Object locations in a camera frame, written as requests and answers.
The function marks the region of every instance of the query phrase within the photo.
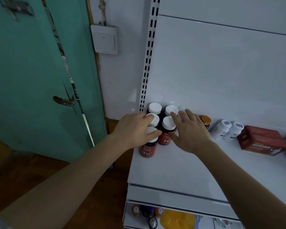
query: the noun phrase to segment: yellow item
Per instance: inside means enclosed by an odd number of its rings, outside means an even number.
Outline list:
[[[196,219],[193,214],[167,209],[160,218],[160,224],[165,229],[194,229],[195,223]]]

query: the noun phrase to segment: hand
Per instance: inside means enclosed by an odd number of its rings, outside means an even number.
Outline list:
[[[178,114],[181,119],[174,112],[170,113],[179,132],[179,137],[173,132],[169,133],[176,146],[186,152],[196,154],[207,144],[213,143],[199,116],[188,109],[185,112],[179,111]]]
[[[157,130],[146,134],[146,129],[153,118],[152,114],[148,116],[145,113],[126,114],[120,119],[111,135],[122,141],[126,150],[142,146],[162,133]]]

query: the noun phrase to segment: forearm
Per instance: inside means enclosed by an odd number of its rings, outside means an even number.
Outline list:
[[[111,135],[2,212],[0,219],[14,229],[62,228],[105,170],[124,152]]]
[[[246,228],[286,228],[286,205],[229,158],[215,143],[195,153],[221,187]]]

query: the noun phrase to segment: teal door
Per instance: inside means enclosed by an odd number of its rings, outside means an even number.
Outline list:
[[[76,101],[53,100],[68,99],[71,84],[41,0],[25,1],[35,16],[15,20],[0,4],[0,140],[71,162],[89,149],[88,131]]]

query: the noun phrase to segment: switch plate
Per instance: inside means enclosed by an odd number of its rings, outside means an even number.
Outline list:
[[[117,27],[92,24],[90,26],[94,49],[98,53],[118,54]]]

